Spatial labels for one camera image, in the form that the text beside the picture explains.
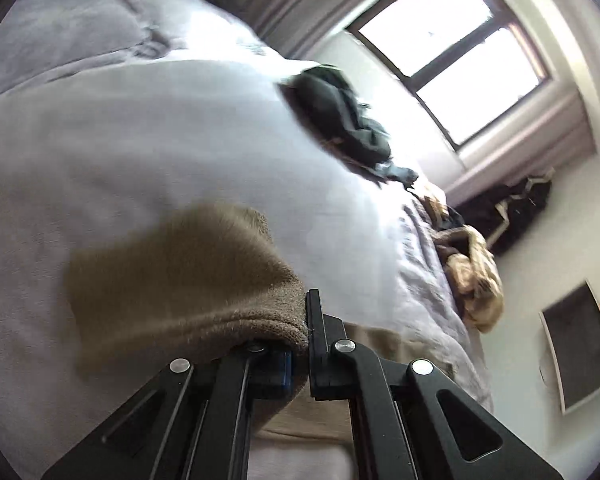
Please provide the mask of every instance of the metal screw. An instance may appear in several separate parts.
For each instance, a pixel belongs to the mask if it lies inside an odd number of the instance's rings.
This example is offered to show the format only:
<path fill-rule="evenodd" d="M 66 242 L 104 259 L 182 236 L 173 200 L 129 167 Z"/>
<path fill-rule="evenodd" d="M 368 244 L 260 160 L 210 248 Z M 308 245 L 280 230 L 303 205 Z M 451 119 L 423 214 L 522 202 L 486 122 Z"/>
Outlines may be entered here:
<path fill-rule="evenodd" d="M 433 365 L 426 359 L 418 359 L 411 365 L 413 371 L 418 375 L 429 375 L 433 371 Z"/>
<path fill-rule="evenodd" d="M 257 354 L 259 352 L 263 352 L 265 350 L 265 346 L 261 343 L 249 343 L 249 345 L 247 346 L 247 350 L 249 352 Z"/>
<path fill-rule="evenodd" d="M 189 361 L 181 357 L 179 359 L 174 359 L 173 361 L 171 361 L 169 368 L 173 373 L 181 374 L 189 370 L 190 366 L 191 364 L 189 363 Z"/>
<path fill-rule="evenodd" d="M 350 339 L 340 339 L 340 341 L 336 341 L 334 346 L 341 354 L 348 354 L 356 349 L 356 344 Z"/>

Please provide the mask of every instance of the window frame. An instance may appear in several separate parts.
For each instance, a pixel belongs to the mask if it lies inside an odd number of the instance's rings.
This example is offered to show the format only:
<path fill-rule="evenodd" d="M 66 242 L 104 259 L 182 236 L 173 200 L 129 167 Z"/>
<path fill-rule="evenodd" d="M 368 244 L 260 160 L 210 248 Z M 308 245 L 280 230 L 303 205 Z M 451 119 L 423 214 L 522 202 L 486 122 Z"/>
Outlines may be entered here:
<path fill-rule="evenodd" d="M 415 74 L 411 76 L 404 75 L 398 67 L 392 63 L 381 50 L 378 49 L 370 40 L 368 40 L 360 29 L 364 27 L 368 22 L 375 18 L 380 12 L 385 10 L 391 4 L 397 0 L 379 0 L 371 8 L 363 12 L 347 27 L 347 31 L 351 33 L 358 41 L 360 41 L 365 47 L 367 47 L 403 84 L 407 91 L 419 102 L 419 104 L 425 109 L 429 117 L 436 123 L 442 135 L 446 141 L 457 153 L 465 145 L 474 140 L 476 137 L 483 134 L 493 123 L 499 121 L 505 115 L 511 113 L 513 110 L 518 108 L 523 102 L 527 101 L 538 89 L 545 85 L 548 81 L 551 81 L 550 73 L 547 66 L 542 60 L 538 49 L 536 48 L 533 41 L 529 37 L 520 20 L 513 13 L 509 6 L 504 0 L 482 0 L 489 7 L 493 17 L 488 19 L 473 32 L 467 34 L 464 38 L 457 41 L 455 44 L 449 46 L 444 52 L 435 57 L 432 61 L 427 63 L 424 67 L 419 69 Z M 442 125 L 440 120 L 430 110 L 424 100 L 418 95 L 418 91 L 424 87 L 427 83 L 432 81 L 434 78 L 439 76 L 453 63 L 458 61 L 462 56 L 467 54 L 472 48 L 475 48 L 486 40 L 491 34 L 500 30 L 501 28 L 508 28 L 512 30 L 512 33 L 516 36 L 520 47 L 526 53 L 529 63 L 532 65 L 534 72 L 538 76 L 539 83 L 524 97 L 520 98 L 512 106 L 503 111 L 496 118 L 485 124 L 480 130 L 473 133 L 470 137 L 465 139 L 461 143 L 456 143 L 448 130 Z"/>

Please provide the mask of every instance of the window pane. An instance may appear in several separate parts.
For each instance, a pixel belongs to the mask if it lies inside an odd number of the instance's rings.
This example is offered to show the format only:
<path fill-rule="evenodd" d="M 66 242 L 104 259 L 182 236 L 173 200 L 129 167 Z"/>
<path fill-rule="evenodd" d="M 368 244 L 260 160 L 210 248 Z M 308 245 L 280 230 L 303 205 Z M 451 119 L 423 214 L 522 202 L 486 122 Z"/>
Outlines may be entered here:
<path fill-rule="evenodd" d="M 410 76 L 491 16 L 482 0 L 397 0 L 360 33 Z"/>
<path fill-rule="evenodd" d="M 418 95 L 462 144 L 539 84 L 507 28 L 491 34 L 425 85 Z"/>

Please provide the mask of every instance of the brown cloth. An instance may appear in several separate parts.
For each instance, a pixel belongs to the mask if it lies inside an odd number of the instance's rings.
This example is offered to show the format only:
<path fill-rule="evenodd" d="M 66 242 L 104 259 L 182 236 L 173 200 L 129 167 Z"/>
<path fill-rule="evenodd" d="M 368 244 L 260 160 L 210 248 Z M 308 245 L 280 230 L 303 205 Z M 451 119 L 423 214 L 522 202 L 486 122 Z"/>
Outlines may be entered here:
<path fill-rule="evenodd" d="M 363 344 L 378 357 L 408 364 L 415 359 L 428 359 L 452 380 L 455 371 L 451 364 L 436 359 L 424 343 L 406 341 L 400 334 L 384 328 L 369 328 L 345 323 L 347 337 Z M 258 433 L 269 440 L 328 440 L 350 444 L 351 420 L 346 400 L 313 400 L 307 384 L 300 394 Z"/>
<path fill-rule="evenodd" d="M 74 253 L 64 284 L 86 370 L 129 357 L 204 363 L 256 338 L 306 354 L 304 287 L 252 209 L 198 205 L 108 248 Z M 306 376 L 297 379 L 299 389 Z"/>
<path fill-rule="evenodd" d="M 504 292 L 493 254 L 484 237 L 463 226 L 431 235 L 465 323 L 488 332 L 504 310 Z"/>

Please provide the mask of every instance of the bed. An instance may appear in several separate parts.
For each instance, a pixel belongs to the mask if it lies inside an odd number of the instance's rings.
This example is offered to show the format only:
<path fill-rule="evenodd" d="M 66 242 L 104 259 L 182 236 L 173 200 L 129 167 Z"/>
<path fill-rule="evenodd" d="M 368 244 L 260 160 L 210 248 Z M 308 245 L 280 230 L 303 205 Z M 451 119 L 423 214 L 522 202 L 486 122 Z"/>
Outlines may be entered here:
<path fill-rule="evenodd" d="M 84 377 L 75 248 L 199 200 L 262 211 L 327 314 L 421 341 L 491 409 L 475 332 L 413 197 L 351 173 L 292 112 L 283 59 L 203 0 L 19 0 L 0 26 L 0 450 L 38 479 L 159 368 Z M 256 440 L 249 478 L 353 478 L 335 444 Z"/>

